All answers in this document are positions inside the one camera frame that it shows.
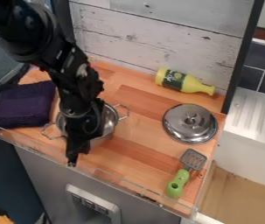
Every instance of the green handle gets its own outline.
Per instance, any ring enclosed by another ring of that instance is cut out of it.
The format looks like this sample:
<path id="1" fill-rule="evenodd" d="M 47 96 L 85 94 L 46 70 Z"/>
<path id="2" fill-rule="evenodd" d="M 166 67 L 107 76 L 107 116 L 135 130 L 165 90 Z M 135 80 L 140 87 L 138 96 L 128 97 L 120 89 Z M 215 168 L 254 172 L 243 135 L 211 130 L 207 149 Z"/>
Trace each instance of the green handle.
<path id="1" fill-rule="evenodd" d="M 179 170 L 176 177 L 166 186 L 167 196 L 173 199 L 179 198 L 188 179 L 189 172 L 185 169 Z"/>

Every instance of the white wood wall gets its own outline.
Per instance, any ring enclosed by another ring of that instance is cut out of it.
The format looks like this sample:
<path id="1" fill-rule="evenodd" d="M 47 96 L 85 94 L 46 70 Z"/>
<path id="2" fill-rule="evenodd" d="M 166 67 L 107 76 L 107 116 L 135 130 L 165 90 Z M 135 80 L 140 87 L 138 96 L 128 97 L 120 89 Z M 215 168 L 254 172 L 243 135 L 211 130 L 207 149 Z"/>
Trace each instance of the white wood wall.
<path id="1" fill-rule="evenodd" d="M 73 26 L 88 55 L 147 74 L 159 67 L 190 73 L 220 92 L 227 90 L 253 5 L 253 0 L 76 1 L 70 4 Z"/>

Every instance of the pot handle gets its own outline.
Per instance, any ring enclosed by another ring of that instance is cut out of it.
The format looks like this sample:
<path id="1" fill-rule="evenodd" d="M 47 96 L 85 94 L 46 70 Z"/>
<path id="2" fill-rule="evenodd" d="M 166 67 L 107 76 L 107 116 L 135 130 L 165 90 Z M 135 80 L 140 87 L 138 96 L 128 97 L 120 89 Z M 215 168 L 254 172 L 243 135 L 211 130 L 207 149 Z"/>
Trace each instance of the pot handle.
<path id="1" fill-rule="evenodd" d="M 54 125 L 54 124 L 56 124 L 56 123 L 55 123 L 55 122 L 49 122 L 49 123 L 45 124 L 44 127 L 43 127 L 42 130 L 41 130 L 41 134 L 42 134 L 44 137 L 48 138 L 49 140 L 54 140 L 54 139 L 57 139 L 57 138 L 63 137 L 63 136 L 49 136 L 49 135 L 47 134 L 46 129 L 48 129 L 50 126 L 52 126 L 52 125 Z"/>
<path id="2" fill-rule="evenodd" d="M 126 118 L 128 118 L 130 116 L 130 108 L 129 107 L 121 105 L 121 104 L 116 104 L 116 105 L 113 106 L 114 109 L 116 109 L 118 107 L 122 107 L 122 108 L 127 110 L 127 114 L 125 116 L 120 117 L 119 121 L 124 120 L 124 119 L 126 119 Z"/>

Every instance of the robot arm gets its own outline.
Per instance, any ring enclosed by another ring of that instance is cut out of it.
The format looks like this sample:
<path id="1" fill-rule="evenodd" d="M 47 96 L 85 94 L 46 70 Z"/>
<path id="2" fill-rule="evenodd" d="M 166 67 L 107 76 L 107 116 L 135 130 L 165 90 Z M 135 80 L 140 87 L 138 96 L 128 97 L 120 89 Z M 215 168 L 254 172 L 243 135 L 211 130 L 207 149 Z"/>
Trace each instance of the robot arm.
<path id="1" fill-rule="evenodd" d="M 0 0 L 0 46 L 14 60 L 47 71 L 56 84 L 66 117 L 66 156 L 75 165 L 80 152 L 88 154 L 89 140 L 104 129 L 104 101 L 97 98 L 103 82 L 87 55 L 66 40 L 47 8 L 24 0 Z"/>

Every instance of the dish soap bottle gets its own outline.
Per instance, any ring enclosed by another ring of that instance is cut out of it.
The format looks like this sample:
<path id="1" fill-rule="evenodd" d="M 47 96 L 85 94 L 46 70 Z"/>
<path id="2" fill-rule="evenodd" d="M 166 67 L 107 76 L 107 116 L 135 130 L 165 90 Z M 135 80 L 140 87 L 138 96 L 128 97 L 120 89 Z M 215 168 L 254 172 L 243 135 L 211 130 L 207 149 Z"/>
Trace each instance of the dish soap bottle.
<path id="1" fill-rule="evenodd" d="M 214 95 L 215 87 L 202 84 L 197 78 L 190 74 L 171 71 L 161 67 L 157 71 L 155 82 L 157 85 L 172 88 L 184 93 L 204 92 Z"/>

